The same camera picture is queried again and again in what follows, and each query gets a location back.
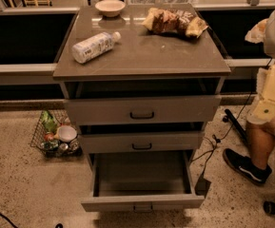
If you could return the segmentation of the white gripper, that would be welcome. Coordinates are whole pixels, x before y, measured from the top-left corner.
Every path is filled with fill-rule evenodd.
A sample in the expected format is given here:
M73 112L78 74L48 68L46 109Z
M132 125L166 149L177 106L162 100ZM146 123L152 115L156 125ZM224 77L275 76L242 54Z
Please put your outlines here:
M257 23L245 36L249 43L262 43L267 20ZM260 68L257 74L257 96L246 119L252 124L265 124L275 117L275 64L269 69Z

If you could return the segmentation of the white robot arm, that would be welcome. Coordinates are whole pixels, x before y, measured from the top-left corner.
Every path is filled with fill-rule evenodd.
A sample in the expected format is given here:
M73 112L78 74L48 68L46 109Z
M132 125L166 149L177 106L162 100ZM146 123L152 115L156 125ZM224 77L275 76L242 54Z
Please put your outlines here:
M263 43L265 54L275 60L275 10L267 19L256 24L246 34L245 40ZM275 63L269 69L259 69L256 91L247 119L253 124L268 123L275 117Z

